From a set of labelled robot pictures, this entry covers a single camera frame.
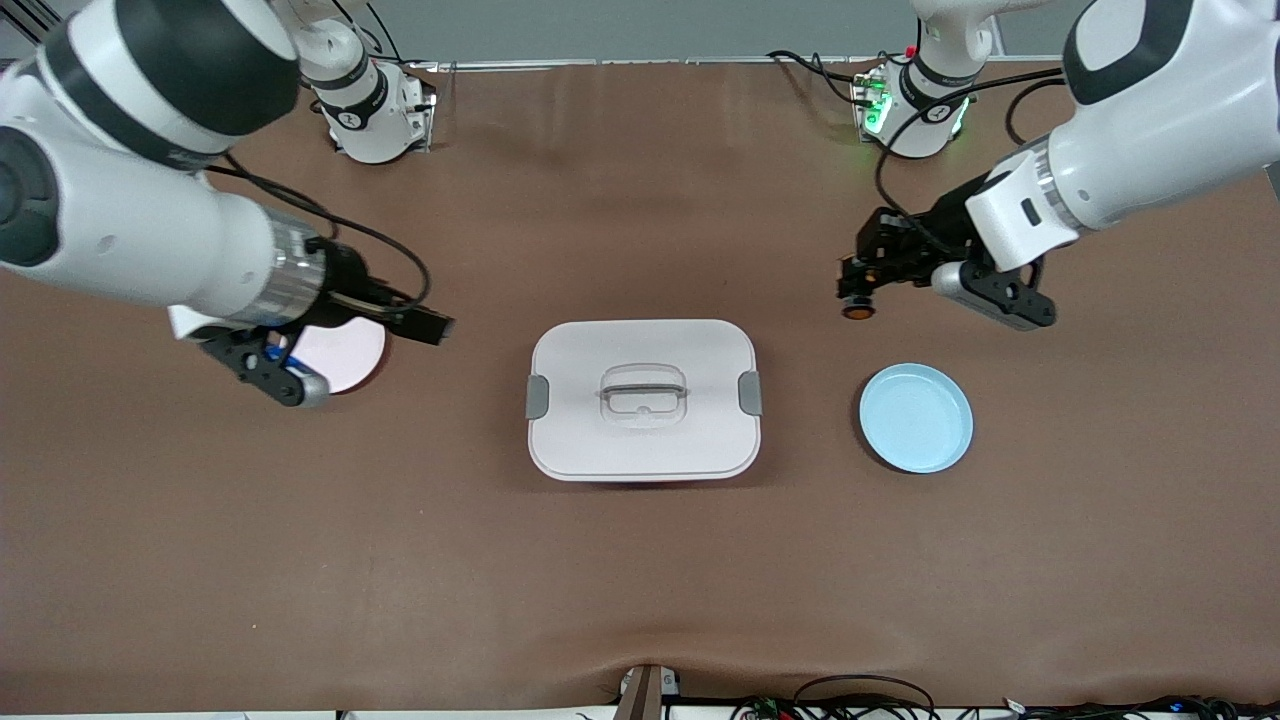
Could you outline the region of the orange push-button switch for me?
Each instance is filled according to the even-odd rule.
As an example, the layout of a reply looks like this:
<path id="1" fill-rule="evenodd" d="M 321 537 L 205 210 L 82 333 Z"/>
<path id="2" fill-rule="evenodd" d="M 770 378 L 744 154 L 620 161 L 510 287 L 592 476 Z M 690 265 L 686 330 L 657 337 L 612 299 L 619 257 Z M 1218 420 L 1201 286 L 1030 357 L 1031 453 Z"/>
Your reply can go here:
<path id="1" fill-rule="evenodd" d="M 877 269 L 861 264 L 855 258 L 842 259 L 837 281 L 842 315 L 858 322 L 873 318 L 876 315 L 873 295 L 879 286 Z"/>

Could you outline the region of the white storage box with lid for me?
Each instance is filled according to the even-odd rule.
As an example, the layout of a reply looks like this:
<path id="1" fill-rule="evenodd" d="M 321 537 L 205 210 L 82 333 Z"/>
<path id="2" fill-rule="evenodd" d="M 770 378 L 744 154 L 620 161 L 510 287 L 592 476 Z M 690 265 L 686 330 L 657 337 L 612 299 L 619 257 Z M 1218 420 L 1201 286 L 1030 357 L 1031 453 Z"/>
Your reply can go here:
<path id="1" fill-rule="evenodd" d="M 527 451 L 579 483 L 722 480 L 762 448 L 749 336 L 721 319 L 571 322 L 535 343 Z"/>

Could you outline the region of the pink round plate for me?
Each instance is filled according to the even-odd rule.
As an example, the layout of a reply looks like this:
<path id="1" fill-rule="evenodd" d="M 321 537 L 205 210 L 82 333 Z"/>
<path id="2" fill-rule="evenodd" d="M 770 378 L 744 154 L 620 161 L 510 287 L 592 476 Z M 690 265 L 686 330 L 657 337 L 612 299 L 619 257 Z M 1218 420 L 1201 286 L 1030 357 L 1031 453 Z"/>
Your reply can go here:
<path id="1" fill-rule="evenodd" d="M 329 395 L 357 389 L 378 372 L 387 354 L 388 333 L 383 325 L 355 318 L 337 328 L 311 325 L 297 341 L 284 341 L 291 363 L 317 373 Z"/>

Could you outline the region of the light blue round plate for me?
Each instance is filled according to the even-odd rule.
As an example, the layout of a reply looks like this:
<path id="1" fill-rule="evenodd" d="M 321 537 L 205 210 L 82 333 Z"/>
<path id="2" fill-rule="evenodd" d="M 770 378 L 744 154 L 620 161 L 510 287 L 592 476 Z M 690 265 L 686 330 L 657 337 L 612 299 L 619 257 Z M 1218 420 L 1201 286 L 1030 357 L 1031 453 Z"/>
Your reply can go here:
<path id="1" fill-rule="evenodd" d="M 861 389 L 858 423 L 879 460 L 918 475 L 952 468 L 972 447 L 975 433 L 972 405 L 961 387 L 919 363 L 877 372 Z"/>

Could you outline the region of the silver table edge rail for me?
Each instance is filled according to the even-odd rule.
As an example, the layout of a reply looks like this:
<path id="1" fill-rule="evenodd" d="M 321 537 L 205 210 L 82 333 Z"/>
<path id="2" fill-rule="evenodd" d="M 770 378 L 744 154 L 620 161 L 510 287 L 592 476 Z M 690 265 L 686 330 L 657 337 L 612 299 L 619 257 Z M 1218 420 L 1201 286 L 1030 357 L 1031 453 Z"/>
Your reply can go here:
<path id="1" fill-rule="evenodd" d="M 878 61 L 879 56 L 840 56 L 822 55 L 827 65 L 856 65 Z M 1047 61 L 1057 63 L 1060 56 L 1055 55 L 993 55 L 987 65 L 992 67 L 1001 61 Z M 659 60 L 598 60 L 598 59 L 556 59 L 556 60 L 513 60 L 513 61 L 429 61 L 407 60 L 408 68 L 426 73 L 463 73 L 463 72 L 534 72 L 550 70 L 563 67 L 653 67 L 653 65 L 760 65 L 772 61 L 790 61 L 787 58 L 769 58 L 765 55 L 750 56 L 690 56 L 684 59 Z"/>

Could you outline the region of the aluminium frame profile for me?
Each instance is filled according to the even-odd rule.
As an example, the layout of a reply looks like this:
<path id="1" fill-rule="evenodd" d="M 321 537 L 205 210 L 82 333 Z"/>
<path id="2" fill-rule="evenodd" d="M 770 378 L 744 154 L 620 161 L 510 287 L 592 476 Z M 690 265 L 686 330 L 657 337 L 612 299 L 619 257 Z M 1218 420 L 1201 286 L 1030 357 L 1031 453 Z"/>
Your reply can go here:
<path id="1" fill-rule="evenodd" d="M 20 59 L 83 0 L 0 0 L 0 60 Z"/>

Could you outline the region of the brown post with metal bracket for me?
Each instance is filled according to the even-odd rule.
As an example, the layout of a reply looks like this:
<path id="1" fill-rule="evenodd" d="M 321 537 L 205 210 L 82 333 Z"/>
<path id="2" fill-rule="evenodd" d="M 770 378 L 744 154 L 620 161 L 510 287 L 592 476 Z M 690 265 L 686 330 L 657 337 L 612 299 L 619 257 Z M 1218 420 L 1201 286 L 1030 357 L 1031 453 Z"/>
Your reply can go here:
<path id="1" fill-rule="evenodd" d="M 680 700 L 680 675 L 672 667 L 631 667 L 620 683 L 612 720 L 673 720 L 671 701 Z"/>

